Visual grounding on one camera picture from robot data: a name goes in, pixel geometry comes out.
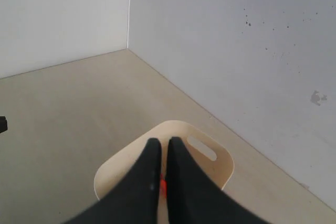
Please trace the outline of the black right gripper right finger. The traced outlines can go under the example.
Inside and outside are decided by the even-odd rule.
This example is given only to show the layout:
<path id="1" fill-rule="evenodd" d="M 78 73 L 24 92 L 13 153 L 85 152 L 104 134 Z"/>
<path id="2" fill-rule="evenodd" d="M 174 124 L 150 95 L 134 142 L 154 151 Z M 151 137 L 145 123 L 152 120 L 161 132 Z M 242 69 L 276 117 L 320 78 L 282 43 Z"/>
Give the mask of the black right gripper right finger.
<path id="1" fill-rule="evenodd" d="M 169 141 L 166 184 L 169 223 L 267 223 L 225 194 L 179 137 Z"/>

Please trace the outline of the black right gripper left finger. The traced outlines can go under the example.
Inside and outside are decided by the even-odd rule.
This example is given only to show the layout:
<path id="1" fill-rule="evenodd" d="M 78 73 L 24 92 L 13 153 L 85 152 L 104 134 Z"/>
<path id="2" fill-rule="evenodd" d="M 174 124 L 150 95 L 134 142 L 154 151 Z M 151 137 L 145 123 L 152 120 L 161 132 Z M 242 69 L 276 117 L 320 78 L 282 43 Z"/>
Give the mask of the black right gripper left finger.
<path id="1" fill-rule="evenodd" d="M 162 148 L 150 138 L 126 175 L 101 200 L 66 223 L 157 223 Z"/>

